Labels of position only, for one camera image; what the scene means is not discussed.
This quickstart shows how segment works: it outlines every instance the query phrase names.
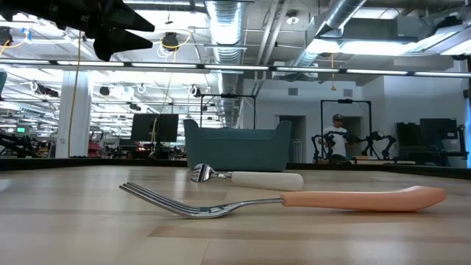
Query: exposed ceiling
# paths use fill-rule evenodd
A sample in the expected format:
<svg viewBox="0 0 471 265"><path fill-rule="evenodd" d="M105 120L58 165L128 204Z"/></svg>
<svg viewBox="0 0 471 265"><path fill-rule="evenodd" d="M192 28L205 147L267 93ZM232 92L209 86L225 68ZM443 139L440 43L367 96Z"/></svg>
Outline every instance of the exposed ceiling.
<svg viewBox="0 0 471 265"><path fill-rule="evenodd" d="M133 61L133 62L177 62L177 63L213 63L213 50L205 45L211 44L211 35L208 28L208 17L204 13L186 13L170 12L157 10L161 9L161 4L152 4L162 1L133 1L128 0L129 5L137 8L137 12L146 20L155 25L154 32L134 32L146 39L154 42L152 49L135 50L121 52L112 57L112 61ZM269 63L288 62L295 59L306 46L305 31L310 25L311 19L327 10L328 0L308 1L291 0L288 9L295 12L299 22L288 24L283 22L280 28L280 34L277 36L276 46L273 49ZM432 15L453 8L461 8L463 1L368 1L354 16L354 18L369 18L381 20L393 20L399 13L406 14L408 17L418 18L418 16ZM263 25L266 21L268 11L272 5L272 0L256 0L246 6L244 16L244 45L246 50L243 56L243 64L254 64L258 56L259 46L263 37ZM1 58L21 58L21 59L42 59L42 60L77 60L78 36L79 32L74 29L62 31L53 23L38 19L27 14L18 14L15 22L7 23L0 21L1 26L12 28L11 34L14 43L18 44L24 41L24 30L30 33L30 40L24 45L14 49L5 49ZM185 45L178 49L178 52L165 52L160 47L160 39L166 32L176 32L180 43ZM93 40L82 42L82 60L98 60L93 51ZM430 56L430 57L394 57L394 56L374 56L362 54L342 54L336 53L332 57L318 56L314 63L322 67L343 67L343 68L421 68L424 70L445 70L452 60L449 57ZM6 68L9 73L9 79L5 85L2 96L5 99L53 99L49 96L35 93L34 82L46 85L60 93L62 82L62 71L54 69L35 69L33 68ZM177 102L173 108L174 113L181 113L181 119L187 115L199 119L199 99L189 96L188 89L192 85L201 88L203 93L218 93L218 75L175 73L171 77L169 73L155 72L125 72L125 71L90 71L96 86L94 88L93 100L106 101L110 99L119 99L113 96L102 96L99 89L102 86L116 86L134 89L135 100L142 102L157 102L154 104L146 103L147 112L156 113L160 111L162 102ZM330 74L320 74L317 78L320 82L331 80ZM338 75L338 81L355 81L357 85L368 80L364 76L356 75ZM220 127L222 123L218 120L219 100L212 101L216 106L209 107L205 115L206 127ZM23 107L30 107L34 110L40 110L46 114L50 125L57 124L54 119L58 115L58 103L21 103ZM172 112L170 106L162 108L164 113ZM92 125L101 127L114 133L129 135L130 119L132 113L129 105L111 105L94 104L92 111ZM7 119L7 113L17 113L18 110L11 105L0 105L0 124L16 121L16 119ZM16 115L29 115L31 113L17 113ZM123 121L119 116L127 116L128 120ZM30 122L38 125L40 122L33 121L35 117L27 117L20 122Z"/></svg>

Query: pillar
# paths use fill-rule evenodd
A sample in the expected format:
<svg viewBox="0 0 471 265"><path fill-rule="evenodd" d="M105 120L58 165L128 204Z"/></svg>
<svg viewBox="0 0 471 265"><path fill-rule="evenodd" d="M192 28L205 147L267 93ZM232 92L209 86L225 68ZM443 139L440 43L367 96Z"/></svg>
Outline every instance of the pillar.
<svg viewBox="0 0 471 265"><path fill-rule="evenodd" d="M64 71L62 93L60 94L59 128L57 130L56 158L68 157L68 129L71 121L74 98L75 71ZM88 133L90 131L90 111L93 82L87 72L79 72L75 94L74 116L71 127L70 156L87 156Z"/></svg>

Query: ventilation pipe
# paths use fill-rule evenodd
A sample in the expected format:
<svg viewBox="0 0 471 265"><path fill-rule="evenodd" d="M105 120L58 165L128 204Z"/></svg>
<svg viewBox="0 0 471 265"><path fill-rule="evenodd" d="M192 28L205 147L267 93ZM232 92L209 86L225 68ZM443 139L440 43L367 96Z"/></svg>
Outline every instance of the ventilation pipe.
<svg viewBox="0 0 471 265"><path fill-rule="evenodd" d="M367 0L332 0L327 12L321 14L323 21L314 25L314 38L333 29L341 29L366 3ZM312 52L314 41L293 61L291 66L309 67L319 54Z"/></svg>
<svg viewBox="0 0 471 265"><path fill-rule="evenodd" d="M230 48L231 45L240 44L243 36L244 3L235 1L208 1L206 2L210 17L209 30L213 44L228 47L214 49L214 58L218 64L241 64L242 50ZM238 74L218 74L219 93L243 93L243 86L238 85ZM221 99L220 111L223 112L224 127L234 127L237 122L240 101L234 99Z"/></svg>

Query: table surface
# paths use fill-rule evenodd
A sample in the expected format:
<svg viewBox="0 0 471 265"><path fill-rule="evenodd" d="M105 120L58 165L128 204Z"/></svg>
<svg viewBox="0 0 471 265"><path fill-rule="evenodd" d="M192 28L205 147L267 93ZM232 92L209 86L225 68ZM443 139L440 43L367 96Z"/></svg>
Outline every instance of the table surface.
<svg viewBox="0 0 471 265"><path fill-rule="evenodd" d="M186 169L90 166L0 172L1 265L471 264L471 182L386 172L298 171L306 191L443 187L419 213L256 205L220 219L175 216L118 189L132 181L192 205L279 196Z"/></svg>

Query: fork handle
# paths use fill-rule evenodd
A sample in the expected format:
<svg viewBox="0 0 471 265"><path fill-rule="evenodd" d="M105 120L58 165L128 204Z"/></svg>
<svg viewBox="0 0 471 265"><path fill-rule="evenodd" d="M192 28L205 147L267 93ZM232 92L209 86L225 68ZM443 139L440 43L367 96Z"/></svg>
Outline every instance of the fork handle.
<svg viewBox="0 0 471 265"><path fill-rule="evenodd" d="M446 198L443 188L414 186L387 192L286 192L283 206L335 208L360 211L418 211Z"/></svg>

